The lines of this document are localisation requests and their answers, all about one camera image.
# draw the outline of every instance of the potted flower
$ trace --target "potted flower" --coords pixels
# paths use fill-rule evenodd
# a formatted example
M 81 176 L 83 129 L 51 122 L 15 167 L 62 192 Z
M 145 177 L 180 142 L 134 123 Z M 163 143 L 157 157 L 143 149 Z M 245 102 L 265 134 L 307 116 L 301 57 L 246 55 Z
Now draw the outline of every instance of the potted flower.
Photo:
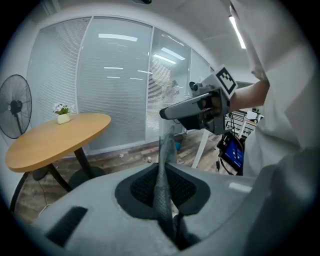
M 66 104 L 54 104 L 53 112 L 58 114 L 57 122 L 59 125 L 70 121 L 70 114 L 74 111 L 74 107 L 67 106 Z

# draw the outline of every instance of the ceiling light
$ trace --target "ceiling light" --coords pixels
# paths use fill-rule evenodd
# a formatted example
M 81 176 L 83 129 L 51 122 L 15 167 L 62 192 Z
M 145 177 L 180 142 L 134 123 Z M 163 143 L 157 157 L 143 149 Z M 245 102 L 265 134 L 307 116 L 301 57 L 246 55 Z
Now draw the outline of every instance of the ceiling light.
M 179 60 L 182 60 L 182 61 L 185 60 L 184 57 L 180 56 L 179 54 L 177 54 L 177 53 L 175 53 L 174 51 L 169 50 L 169 49 L 167 49 L 167 48 L 165 48 L 165 47 L 163 47 L 163 48 L 161 49 L 161 51 L 164 51 L 165 53 L 170 54 L 170 55 L 178 58 Z
M 138 38 L 122 34 L 99 34 L 99 38 L 114 38 L 114 39 L 123 39 L 136 42 Z
M 234 30 L 235 30 L 236 35 L 238 36 L 238 39 L 239 39 L 239 41 L 240 41 L 241 48 L 242 48 L 242 49 L 246 49 L 245 42 L 244 42 L 244 40 L 242 39 L 241 34 L 240 34 L 240 32 L 239 32 L 239 30 L 238 30 L 238 28 L 237 28 L 237 24 L 236 24 L 236 21 L 235 21 L 235 17 L 230 16 L 230 17 L 229 17 L 229 20 L 230 20 L 230 22 L 231 22 L 231 24 L 232 24 L 232 26 L 233 26 L 233 28 L 234 28 Z
M 104 66 L 103 67 L 106 70 L 123 70 L 123 67 L 114 67 L 114 66 Z
M 178 42 L 177 40 L 174 40 L 171 36 L 168 35 L 168 38 L 170 38 L 171 40 L 177 42 L 179 45 L 182 45 L 183 47 L 185 46 L 183 43 Z
M 149 74 L 151 74 L 151 75 L 153 74 L 152 72 L 143 71 L 143 70 L 138 70 L 138 72 L 147 73 L 147 74 L 149 73 Z
M 170 62 L 170 63 L 172 63 L 172 64 L 176 64 L 176 62 L 174 62 L 174 61 L 172 61 L 172 60 L 170 60 L 170 59 L 168 59 L 168 58 L 162 57 L 162 56 L 160 56 L 160 55 L 158 55 L 158 54 L 155 54 L 155 55 L 153 55 L 153 56 L 156 57 L 156 58 L 159 58 L 159 59 L 161 59 L 161 60 L 164 60 L 164 61 L 166 61 L 166 62 Z

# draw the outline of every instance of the human arm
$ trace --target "human arm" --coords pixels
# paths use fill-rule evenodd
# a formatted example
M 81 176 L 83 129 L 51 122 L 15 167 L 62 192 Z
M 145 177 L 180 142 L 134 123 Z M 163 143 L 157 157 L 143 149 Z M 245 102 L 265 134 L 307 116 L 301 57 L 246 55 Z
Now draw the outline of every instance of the human arm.
M 269 90 L 268 80 L 261 80 L 255 84 L 237 89 L 230 99 L 229 112 L 262 106 Z

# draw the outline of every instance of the window blind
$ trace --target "window blind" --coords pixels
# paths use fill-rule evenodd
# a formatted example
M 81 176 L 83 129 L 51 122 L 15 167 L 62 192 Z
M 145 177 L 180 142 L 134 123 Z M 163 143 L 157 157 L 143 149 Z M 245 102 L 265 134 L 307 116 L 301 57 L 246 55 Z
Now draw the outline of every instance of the window blind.
M 152 28 L 140 23 L 95 17 L 86 32 L 77 72 L 80 113 L 111 117 L 91 150 L 145 140 L 146 93 Z
M 77 59 L 89 21 L 90 18 L 74 19 L 39 31 L 27 73 L 32 127 L 57 117 L 53 113 L 55 103 L 76 104 Z
M 191 48 L 170 34 L 155 28 L 152 40 L 150 74 L 147 95 L 146 133 L 147 142 L 159 139 L 161 130 L 159 111 L 181 102 L 189 79 Z M 164 126 L 175 125 L 175 132 L 182 131 L 182 125 L 165 122 Z

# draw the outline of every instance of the white flower pot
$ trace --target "white flower pot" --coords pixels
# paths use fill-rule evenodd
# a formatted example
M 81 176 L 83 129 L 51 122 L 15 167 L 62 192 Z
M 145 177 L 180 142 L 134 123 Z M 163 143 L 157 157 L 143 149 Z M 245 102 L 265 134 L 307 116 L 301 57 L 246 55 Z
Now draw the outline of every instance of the white flower pot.
M 58 121 L 59 125 L 64 124 L 64 123 L 68 123 L 70 121 L 70 115 L 69 114 L 60 114 L 57 117 L 57 121 Z

